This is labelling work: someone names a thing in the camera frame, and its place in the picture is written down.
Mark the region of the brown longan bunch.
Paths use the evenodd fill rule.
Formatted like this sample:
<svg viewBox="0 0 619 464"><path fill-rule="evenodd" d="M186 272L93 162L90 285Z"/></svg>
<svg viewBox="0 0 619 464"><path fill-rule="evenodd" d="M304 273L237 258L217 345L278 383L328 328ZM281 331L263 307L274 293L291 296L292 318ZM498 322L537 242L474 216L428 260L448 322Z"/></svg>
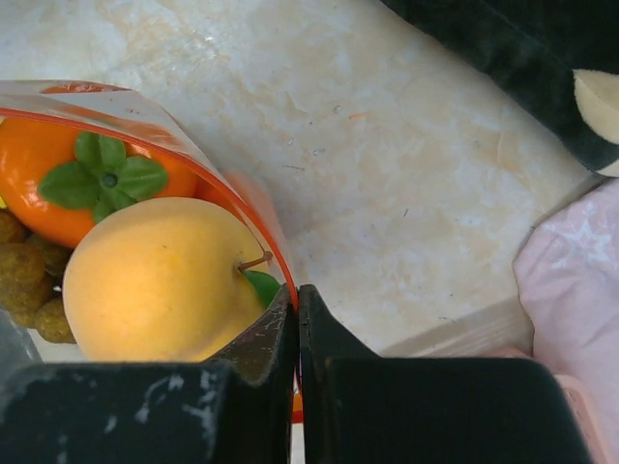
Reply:
<svg viewBox="0 0 619 464"><path fill-rule="evenodd" d="M71 254L1 211L1 308L50 343L75 343L62 302L62 277Z"/></svg>

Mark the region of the clear zip top bag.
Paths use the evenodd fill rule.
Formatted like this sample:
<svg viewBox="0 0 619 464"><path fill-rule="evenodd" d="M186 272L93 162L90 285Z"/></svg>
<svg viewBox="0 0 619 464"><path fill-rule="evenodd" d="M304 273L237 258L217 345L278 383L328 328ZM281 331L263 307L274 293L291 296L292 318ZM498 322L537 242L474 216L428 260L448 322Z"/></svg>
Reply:
<svg viewBox="0 0 619 464"><path fill-rule="evenodd" d="M162 107L1 84L1 306L93 362L202 362L293 283L268 195Z"/></svg>

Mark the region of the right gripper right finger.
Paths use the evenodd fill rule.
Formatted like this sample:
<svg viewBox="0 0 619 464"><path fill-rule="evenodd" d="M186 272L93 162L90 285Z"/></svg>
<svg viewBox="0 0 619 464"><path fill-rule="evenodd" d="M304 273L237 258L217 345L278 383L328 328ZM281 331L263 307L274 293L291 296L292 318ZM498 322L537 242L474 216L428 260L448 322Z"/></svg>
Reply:
<svg viewBox="0 0 619 464"><path fill-rule="evenodd" d="M386 358L299 289L309 463L589 463L551 373L521 358Z"/></svg>

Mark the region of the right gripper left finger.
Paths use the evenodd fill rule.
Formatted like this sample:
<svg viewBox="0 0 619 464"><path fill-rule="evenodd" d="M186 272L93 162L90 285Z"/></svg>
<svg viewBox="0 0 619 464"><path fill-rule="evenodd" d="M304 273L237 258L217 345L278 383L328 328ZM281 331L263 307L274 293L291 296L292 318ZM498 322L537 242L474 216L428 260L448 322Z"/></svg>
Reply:
<svg viewBox="0 0 619 464"><path fill-rule="evenodd" d="M286 463L296 315L267 311L203 362L34 364L1 390L5 463Z"/></svg>

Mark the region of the yellow orange fruit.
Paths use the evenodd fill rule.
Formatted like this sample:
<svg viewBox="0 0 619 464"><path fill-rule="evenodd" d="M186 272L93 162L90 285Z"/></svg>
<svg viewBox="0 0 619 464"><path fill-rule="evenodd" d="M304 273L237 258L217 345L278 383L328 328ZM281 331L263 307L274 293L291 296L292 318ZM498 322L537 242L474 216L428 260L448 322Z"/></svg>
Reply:
<svg viewBox="0 0 619 464"><path fill-rule="evenodd" d="M226 209L157 198L97 224L74 250L62 297L90 362L199 362L247 329L266 303L240 272L264 251Z"/></svg>

